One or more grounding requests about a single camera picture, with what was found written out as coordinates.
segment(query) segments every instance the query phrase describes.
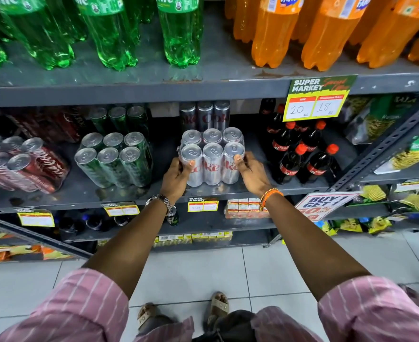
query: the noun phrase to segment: diet coke can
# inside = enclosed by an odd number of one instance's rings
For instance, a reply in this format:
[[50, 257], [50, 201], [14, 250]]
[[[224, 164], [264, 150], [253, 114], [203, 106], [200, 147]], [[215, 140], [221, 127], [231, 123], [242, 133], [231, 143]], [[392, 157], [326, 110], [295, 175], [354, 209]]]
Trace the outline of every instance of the diet coke can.
[[209, 128], [203, 132], [203, 142], [205, 144], [217, 143], [222, 141], [222, 132], [215, 128]]
[[201, 101], [197, 104], [198, 130], [204, 132], [209, 128], [214, 128], [213, 103]]
[[183, 133], [183, 137], [181, 138], [181, 145], [200, 145], [201, 141], [202, 134], [196, 129], [190, 129], [189, 131], [185, 131]]
[[35, 158], [39, 168], [58, 183], [62, 183], [69, 173], [66, 162], [56, 152], [44, 145], [41, 138], [26, 140], [21, 146], [21, 150]]
[[216, 143], [206, 144], [203, 148], [203, 180], [210, 186], [220, 183], [224, 150]]
[[224, 147], [224, 161], [222, 166], [222, 181], [226, 184], [234, 184], [240, 177], [240, 171], [235, 164], [235, 155], [244, 158], [244, 145], [232, 141]]
[[191, 187], [200, 186], [203, 183], [202, 149], [195, 144], [186, 145], [179, 152], [179, 160], [184, 166], [192, 160], [195, 161], [194, 168], [189, 175], [187, 184]]
[[19, 154], [13, 156], [7, 162], [7, 168], [16, 175], [30, 181], [36, 185], [43, 193], [54, 193], [55, 184], [45, 176], [45, 173], [36, 165], [36, 161], [29, 154]]
[[5, 151], [11, 155], [18, 155], [21, 151], [21, 146], [24, 142], [24, 139], [15, 135], [13, 137], [6, 138], [2, 141], [4, 144]]
[[7, 163], [10, 160], [10, 155], [6, 152], [0, 152], [0, 177], [7, 181], [13, 187], [19, 188], [26, 192], [35, 192], [38, 187], [30, 180], [25, 179], [17, 172], [11, 171], [7, 168]]
[[216, 101], [214, 103], [214, 128], [223, 132], [229, 127], [230, 101]]
[[224, 140], [225, 144], [235, 141], [244, 145], [243, 133], [236, 127], [229, 127], [224, 129], [222, 132], [222, 139]]
[[183, 102], [179, 104], [179, 118], [181, 119], [181, 130], [197, 128], [197, 114], [195, 113], [194, 102]]

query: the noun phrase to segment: person's right hand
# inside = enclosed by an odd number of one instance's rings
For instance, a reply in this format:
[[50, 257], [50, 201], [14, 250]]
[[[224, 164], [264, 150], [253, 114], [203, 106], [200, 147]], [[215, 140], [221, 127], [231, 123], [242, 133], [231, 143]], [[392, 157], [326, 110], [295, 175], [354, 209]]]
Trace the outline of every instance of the person's right hand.
[[257, 161], [252, 152], [246, 152], [245, 160], [240, 155], [235, 155], [235, 163], [249, 192], [261, 198], [272, 188], [263, 163]]

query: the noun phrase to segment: person's left hand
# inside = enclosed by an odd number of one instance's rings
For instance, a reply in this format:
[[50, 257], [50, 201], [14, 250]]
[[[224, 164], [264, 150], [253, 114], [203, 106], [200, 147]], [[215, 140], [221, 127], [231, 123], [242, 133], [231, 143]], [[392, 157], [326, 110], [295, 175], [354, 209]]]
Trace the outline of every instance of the person's left hand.
[[169, 170], [165, 173], [162, 180], [160, 193], [168, 198], [170, 204], [175, 205], [176, 201], [183, 195], [186, 189], [186, 182], [189, 174], [194, 169], [195, 161], [190, 161], [180, 170], [178, 157], [173, 158]]

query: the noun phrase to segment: hand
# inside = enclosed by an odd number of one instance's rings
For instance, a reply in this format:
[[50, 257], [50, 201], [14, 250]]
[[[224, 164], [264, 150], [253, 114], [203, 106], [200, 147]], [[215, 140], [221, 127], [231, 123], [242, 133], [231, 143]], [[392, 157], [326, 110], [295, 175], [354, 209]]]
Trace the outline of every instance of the hand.
[[163, 176], [160, 193], [168, 198], [170, 204], [175, 205], [176, 201], [183, 195], [186, 189], [186, 182], [189, 174], [194, 169], [195, 161], [190, 161], [181, 171], [178, 157], [173, 158], [170, 168]]
[[249, 192], [261, 198], [267, 190], [272, 188], [263, 163], [257, 161], [250, 151], [246, 152], [245, 160], [240, 155], [235, 155], [235, 163], [243, 177], [246, 188]]

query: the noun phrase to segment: person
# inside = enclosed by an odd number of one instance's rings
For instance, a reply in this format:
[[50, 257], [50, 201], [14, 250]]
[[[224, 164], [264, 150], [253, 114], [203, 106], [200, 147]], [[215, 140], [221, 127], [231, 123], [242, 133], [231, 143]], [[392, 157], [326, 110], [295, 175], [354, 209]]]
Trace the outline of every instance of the person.
[[[419, 342], [419, 308], [388, 279], [372, 276], [334, 240], [271, 186], [251, 152], [236, 164], [246, 188], [262, 199], [301, 276], [318, 301], [332, 342]], [[81, 269], [67, 275], [24, 321], [0, 334], [0, 342], [117, 342], [126, 327], [128, 301], [168, 210], [184, 193], [194, 163], [177, 158], [163, 177], [159, 196], [99, 249]], [[190, 342], [193, 319], [174, 322], [152, 303], [139, 312], [136, 342]], [[281, 309], [229, 313], [216, 292], [194, 342], [315, 342], [321, 339]]]

